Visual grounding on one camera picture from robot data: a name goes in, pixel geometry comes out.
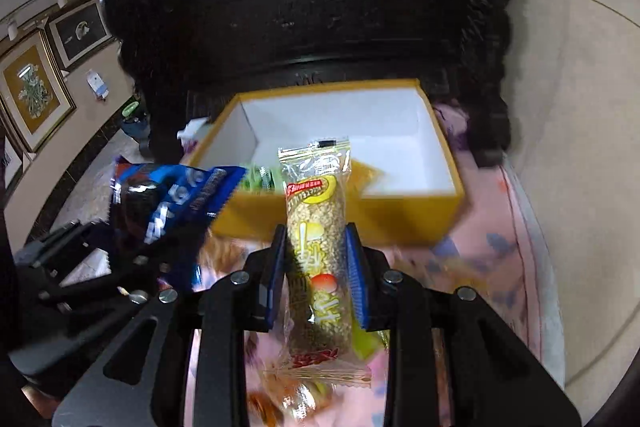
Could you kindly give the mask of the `oat bar yellow clear wrapper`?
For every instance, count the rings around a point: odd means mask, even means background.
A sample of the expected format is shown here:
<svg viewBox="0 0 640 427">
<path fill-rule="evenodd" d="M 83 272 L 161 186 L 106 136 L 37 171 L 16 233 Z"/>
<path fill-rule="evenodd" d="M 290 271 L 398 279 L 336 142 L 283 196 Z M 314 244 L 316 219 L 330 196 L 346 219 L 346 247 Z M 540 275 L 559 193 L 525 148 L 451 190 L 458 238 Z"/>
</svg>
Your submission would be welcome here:
<svg viewBox="0 0 640 427">
<path fill-rule="evenodd" d="M 278 152 L 286 205 L 284 346 L 270 377 L 368 387 L 371 372 L 352 347 L 345 244 L 349 139 Z"/>
</svg>

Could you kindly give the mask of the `blue cookie packet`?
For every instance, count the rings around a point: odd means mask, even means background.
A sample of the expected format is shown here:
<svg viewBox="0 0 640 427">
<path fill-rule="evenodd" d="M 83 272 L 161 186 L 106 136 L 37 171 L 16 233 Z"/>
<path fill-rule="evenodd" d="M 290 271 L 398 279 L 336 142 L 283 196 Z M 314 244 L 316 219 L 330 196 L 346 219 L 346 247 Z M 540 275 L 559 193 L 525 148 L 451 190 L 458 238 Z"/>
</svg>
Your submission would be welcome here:
<svg viewBox="0 0 640 427">
<path fill-rule="evenodd" d="M 107 222 L 115 247 L 108 254 L 114 274 L 134 271 L 138 258 L 177 291 L 192 291 L 198 251 L 246 169 L 216 166 L 134 164 L 115 160 Z"/>
</svg>

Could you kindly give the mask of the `white wall thermostat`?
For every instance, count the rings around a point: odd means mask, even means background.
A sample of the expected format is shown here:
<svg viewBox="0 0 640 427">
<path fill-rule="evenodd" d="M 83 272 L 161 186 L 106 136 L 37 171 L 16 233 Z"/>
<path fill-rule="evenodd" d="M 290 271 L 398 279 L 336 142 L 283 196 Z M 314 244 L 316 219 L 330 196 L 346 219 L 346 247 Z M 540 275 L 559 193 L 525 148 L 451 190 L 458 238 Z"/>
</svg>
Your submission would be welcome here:
<svg viewBox="0 0 640 427">
<path fill-rule="evenodd" d="M 103 78 L 94 70 L 89 70 L 89 72 L 87 72 L 86 79 L 88 86 L 91 88 L 96 98 L 98 100 L 105 101 L 110 94 L 110 90 L 108 90 Z"/>
</svg>

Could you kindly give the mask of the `green clear snack bag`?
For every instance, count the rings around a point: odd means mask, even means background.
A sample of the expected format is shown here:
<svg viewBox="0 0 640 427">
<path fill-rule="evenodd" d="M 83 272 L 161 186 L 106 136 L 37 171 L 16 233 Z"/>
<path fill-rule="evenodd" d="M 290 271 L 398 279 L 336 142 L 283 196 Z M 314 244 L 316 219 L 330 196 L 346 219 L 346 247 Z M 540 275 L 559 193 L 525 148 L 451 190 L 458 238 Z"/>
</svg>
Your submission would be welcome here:
<svg viewBox="0 0 640 427">
<path fill-rule="evenodd" d="M 250 193 L 276 193 L 282 188 L 279 168 L 250 164 L 244 166 L 245 173 L 240 187 Z"/>
</svg>

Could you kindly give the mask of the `dark framed picture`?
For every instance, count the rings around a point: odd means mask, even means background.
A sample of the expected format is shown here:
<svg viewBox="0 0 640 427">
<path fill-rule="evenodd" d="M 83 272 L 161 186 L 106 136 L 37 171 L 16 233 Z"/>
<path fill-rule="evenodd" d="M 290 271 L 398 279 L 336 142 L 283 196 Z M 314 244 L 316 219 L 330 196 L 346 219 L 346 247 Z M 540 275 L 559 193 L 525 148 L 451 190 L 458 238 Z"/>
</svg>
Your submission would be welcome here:
<svg viewBox="0 0 640 427">
<path fill-rule="evenodd" d="M 113 40 L 100 0 L 90 0 L 47 22 L 47 36 L 56 64 L 70 72 Z"/>
</svg>

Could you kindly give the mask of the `gold framed picture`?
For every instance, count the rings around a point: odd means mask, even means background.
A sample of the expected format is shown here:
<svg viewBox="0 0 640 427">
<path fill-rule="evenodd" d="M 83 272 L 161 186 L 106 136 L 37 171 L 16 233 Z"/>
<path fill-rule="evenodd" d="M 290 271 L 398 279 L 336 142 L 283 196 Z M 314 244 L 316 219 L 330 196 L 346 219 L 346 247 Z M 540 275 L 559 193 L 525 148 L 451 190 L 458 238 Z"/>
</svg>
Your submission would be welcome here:
<svg viewBox="0 0 640 427">
<path fill-rule="evenodd" d="M 37 154 L 76 104 L 38 29 L 1 54 L 1 113 L 28 153 Z"/>
</svg>

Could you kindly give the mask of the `pink floral tablecloth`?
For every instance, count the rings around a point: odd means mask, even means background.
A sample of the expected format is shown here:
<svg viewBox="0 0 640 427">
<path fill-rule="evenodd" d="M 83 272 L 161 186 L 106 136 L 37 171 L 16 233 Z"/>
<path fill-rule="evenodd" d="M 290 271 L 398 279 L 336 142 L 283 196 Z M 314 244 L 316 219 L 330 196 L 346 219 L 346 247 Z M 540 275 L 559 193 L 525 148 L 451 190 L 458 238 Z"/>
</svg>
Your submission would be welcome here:
<svg viewBox="0 0 640 427">
<path fill-rule="evenodd" d="M 280 146 L 346 135 L 352 165 L 378 170 L 362 196 L 372 202 L 375 196 L 435 195 L 445 185 L 445 158 L 451 156 L 465 191 L 461 218 L 435 243 L 390 243 L 384 254 L 393 267 L 436 291 L 473 287 L 548 366 L 553 380 L 562 381 L 563 361 L 544 354 L 545 321 L 552 324 L 551 346 L 563 347 L 555 283 L 552 277 L 537 281 L 537 267 L 548 257 L 533 246 L 510 174 L 502 167 L 477 168 L 465 131 L 461 110 L 429 108 L 420 100 L 348 104 L 344 112 L 314 108 L 307 116 L 279 102 L 254 101 L 233 106 L 220 127 L 204 124 L 186 161 L 272 166 Z"/>
</svg>

